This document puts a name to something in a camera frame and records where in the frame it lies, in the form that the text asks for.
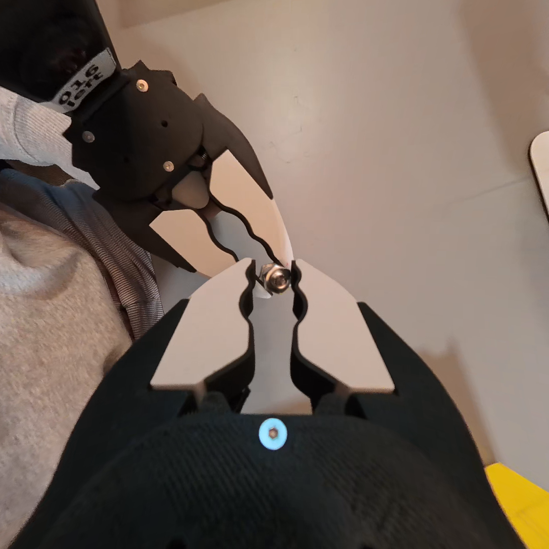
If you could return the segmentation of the yellow plastic box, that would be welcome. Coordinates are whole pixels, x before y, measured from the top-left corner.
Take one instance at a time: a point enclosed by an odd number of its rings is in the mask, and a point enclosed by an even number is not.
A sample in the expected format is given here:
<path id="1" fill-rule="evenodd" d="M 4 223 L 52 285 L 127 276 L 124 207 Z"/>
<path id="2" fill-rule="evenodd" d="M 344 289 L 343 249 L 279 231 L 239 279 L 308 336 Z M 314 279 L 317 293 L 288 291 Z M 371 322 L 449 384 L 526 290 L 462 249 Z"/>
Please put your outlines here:
<path id="1" fill-rule="evenodd" d="M 498 503 L 527 548 L 548 548 L 548 492 L 501 463 L 485 468 Z"/>

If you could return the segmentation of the person's striped garment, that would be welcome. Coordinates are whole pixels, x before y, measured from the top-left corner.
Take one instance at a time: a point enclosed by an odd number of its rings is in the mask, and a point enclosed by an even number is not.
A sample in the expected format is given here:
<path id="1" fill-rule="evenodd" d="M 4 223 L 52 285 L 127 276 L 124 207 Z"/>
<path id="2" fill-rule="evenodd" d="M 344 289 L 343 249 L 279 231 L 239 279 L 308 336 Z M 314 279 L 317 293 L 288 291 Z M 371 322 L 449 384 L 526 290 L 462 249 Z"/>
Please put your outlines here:
<path id="1" fill-rule="evenodd" d="M 164 315 L 151 256 L 129 239 L 78 180 L 54 186 L 1 161 L 1 204 L 67 237 L 92 256 L 132 338 Z"/>

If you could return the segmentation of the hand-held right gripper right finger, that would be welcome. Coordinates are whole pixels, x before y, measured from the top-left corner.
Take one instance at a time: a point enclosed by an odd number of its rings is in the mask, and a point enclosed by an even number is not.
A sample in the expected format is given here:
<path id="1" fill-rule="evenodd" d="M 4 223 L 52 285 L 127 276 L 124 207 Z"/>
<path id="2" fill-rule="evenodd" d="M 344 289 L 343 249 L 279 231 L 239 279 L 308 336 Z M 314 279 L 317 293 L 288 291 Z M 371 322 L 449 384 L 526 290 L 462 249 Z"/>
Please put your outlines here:
<path id="1" fill-rule="evenodd" d="M 394 381 L 353 295 L 301 259 L 292 265 L 292 289 L 291 379 L 311 408 L 328 394 L 393 394 Z"/>

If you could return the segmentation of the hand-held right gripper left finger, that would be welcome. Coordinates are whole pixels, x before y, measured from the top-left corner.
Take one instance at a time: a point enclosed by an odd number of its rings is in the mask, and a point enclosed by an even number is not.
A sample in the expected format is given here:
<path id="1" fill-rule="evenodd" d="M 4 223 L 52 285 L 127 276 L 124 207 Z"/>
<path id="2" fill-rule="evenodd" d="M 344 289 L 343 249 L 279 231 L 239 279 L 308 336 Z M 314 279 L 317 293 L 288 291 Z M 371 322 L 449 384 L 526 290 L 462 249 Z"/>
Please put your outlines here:
<path id="1" fill-rule="evenodd" d="M 151 329 L 159 359 L 153 390 L 182 390 L 200 402 L 221 393 L 239 412 L 255 374 L 255 261 L 244 258 L 180 301 Z"/>

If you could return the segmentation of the person's grey sweater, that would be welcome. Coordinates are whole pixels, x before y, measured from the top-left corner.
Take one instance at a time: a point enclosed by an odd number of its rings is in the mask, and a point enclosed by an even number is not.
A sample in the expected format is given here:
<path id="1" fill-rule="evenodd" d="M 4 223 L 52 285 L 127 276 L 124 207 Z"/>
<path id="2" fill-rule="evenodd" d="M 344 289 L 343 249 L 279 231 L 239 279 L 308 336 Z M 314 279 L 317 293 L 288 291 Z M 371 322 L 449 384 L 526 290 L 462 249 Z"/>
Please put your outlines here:
<path id="1" fill-rule="evenodd" d="M 88 399 L 131 344 L 93 258 L 1 207 L 1 548 L 42 498 Z"/>

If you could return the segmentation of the person's left forearm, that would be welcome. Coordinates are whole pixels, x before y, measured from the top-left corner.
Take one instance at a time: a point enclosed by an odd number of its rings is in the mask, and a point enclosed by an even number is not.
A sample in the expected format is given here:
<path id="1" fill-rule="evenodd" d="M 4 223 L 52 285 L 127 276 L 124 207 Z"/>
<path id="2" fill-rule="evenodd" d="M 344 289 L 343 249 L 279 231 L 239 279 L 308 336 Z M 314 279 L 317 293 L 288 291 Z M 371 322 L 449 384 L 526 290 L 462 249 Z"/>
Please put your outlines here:
<path id="1" fill-rule="evenodd" d="M 91 175 L 72 164 L 64 137 L 71 118 L 1 87 L 1 159 L 61 168 L 71 178 L 99 189 Z"/>

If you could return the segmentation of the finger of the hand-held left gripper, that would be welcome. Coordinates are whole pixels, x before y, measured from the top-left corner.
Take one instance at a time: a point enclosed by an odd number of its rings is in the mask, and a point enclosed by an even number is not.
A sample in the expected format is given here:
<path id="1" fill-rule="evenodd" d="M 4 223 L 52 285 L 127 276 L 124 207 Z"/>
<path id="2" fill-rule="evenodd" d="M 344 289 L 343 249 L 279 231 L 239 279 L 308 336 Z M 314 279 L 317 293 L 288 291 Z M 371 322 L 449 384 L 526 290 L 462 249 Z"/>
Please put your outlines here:
<path id="1" fill-rule="evenodd" d="M 212 278 L 238 262 L 213 235 L 210 223 L 192 209 L 166 210 L 149 227 L 200 275 Z"/>
<path id="2" fill-rule="evenodd" d="M 244 223 L 250 237 L 264 247 L 273 262 L 291 267 L 292 245 L 275 200 L 228 150 L 212 163 L 209 193 L 222 210 Z"/>

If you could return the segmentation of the white rounded board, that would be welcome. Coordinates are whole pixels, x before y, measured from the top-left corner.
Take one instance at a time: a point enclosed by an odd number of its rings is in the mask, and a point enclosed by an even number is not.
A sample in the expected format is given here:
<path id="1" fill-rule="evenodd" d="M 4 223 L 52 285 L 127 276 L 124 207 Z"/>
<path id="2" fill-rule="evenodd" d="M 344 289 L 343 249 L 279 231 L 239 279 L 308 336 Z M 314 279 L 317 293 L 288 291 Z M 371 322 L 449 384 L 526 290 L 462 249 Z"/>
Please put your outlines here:
<path id="1" fill-rule="evenodd" d="M 529 160 L 538 188 L 542 207 L 548 221 L 548 134 L 544 131 L 538 134 L 529 147 Z"/>

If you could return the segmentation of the metal bolt with white nuts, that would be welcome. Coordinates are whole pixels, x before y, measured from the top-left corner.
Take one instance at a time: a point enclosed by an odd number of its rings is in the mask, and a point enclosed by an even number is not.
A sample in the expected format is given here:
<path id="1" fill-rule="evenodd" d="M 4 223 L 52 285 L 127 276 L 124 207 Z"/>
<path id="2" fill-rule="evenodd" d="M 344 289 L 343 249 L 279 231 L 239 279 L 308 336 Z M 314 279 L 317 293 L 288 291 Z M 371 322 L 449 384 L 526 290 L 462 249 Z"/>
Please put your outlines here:
<path id="1" fill-rule="evenodd" d="M 290 269 L 276 263 L 265 264 L 261 267 L 253 293 L 257 298 L 269 299 L 286 292 L 291 284 Z"/>

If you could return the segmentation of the light desk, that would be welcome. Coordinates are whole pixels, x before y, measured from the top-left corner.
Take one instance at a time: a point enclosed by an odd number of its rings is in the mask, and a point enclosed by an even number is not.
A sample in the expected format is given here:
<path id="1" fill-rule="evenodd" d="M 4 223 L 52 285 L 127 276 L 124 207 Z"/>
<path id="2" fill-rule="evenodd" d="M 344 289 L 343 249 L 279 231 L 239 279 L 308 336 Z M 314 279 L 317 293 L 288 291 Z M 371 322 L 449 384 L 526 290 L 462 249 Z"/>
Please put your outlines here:
<path id="1" fill-rule="evenodd" d="M 486 462 L 548 485 L 548 1 L 99 1 L 121 63 L 251 141 L 297 258 L 371 306 Z"/>

